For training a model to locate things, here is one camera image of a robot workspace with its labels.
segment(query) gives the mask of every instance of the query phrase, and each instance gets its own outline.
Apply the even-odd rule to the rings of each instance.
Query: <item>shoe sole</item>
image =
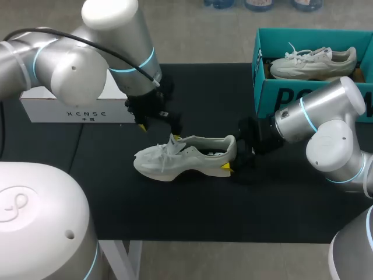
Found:
[[[207,176],[211,177],[230,177],[231,171],[223,170],[221,168],[200,168],[200,169],[186,169],[178,174],[172,174],[172,175],[164,175],[164,174],[149,174],[142,171],[139,171],[142,175],[145,177],[151,178],[153,180],[157,181],[163,181],[163,182],[171,182],[176,179],[181,173],[188,171],[188,170],[196,170],[199,171]]]
[[[287,78],[281,78],[281,77],[278,77],[278,76],[274,76],[274,74],[271,74],[273,77],[275,77],[277,80],[288,80],[288,81],[327,81],[327,82],[333,82],[335,80],[338,80],[340,79],[342,76],[335,76],[335,77],[322,77],[321,79],[318,79],[318,78],[314,78],[314,79],[309,79],[309,80],[302,80],[302,79],[287,79]]]

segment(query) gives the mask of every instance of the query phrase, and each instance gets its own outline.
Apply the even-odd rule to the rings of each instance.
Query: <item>gray floor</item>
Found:
[[[140,0],[160,62],[251,62],[258,27],[373,29],[371,0],[325,0],[322,10],[301,13],[288,0],[253,13],[202,0]],[[72,31],[84,0],[0,0],[0,36],[21,27]],[[327,280],[324,244],[145,242],[141,280]]]
[[[140,280],[330,280],[326,244],[144,242]]]

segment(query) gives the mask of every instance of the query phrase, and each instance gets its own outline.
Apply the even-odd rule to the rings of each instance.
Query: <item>shoe box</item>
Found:
[[[259,118],[269,114],[302,96],[326,85],[318,80],[280,80],[271,76],[269,64],[293,52],[330,47],[333,51],[346,51],[355,47],[357,66],[350,76],[360,89],[367,105],[359,117],[362,123],[373,123],[373,32],[354,30],[259,28],[256,32],[252,59],[255,110]]]
[[[89,107],[67,106],[43,86],[25,91],[20,97],[33,123],[134,123],[134,116],[125,107],[126,100],[109,70],[102,94]]]

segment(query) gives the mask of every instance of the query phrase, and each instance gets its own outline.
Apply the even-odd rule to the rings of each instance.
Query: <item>shoe tongue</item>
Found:
[[[176,155],[181,150],[183,150],[186,145],[187,143],[180,143],[180,141],[177,141],[171,133],[170,140],[168,140],[168,143],[166,145],[166,151],[171,155]]]
[[[325,48],[325,47],[322,47],[322,48],[319,48],[318,50],[315,50],[312,52],[312,55],[313,56],[317,56],[317,55],[323,55],[323,54],[326,54],[329,59],[332,59],[333,58],[333,51],[331,48]]]

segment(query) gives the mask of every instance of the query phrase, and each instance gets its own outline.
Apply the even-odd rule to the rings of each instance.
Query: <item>sneaker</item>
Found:
[[[269,65],[270,73],[276,79],[333,81],[349,76],[355,70],[357,58],[354,47],[347,51],[332,51],[325,47],[315,51],[296,51],[290,45],[292,54],[285,53],[285,58]]]
[[[225,138],[190,136],[168,144],[149,147],[135,154],[135,169],[158,181],[172,181],[182,172],[197,170],[208,176],[228,177],[229,163],[235,159],[237,144],[233,135]]]

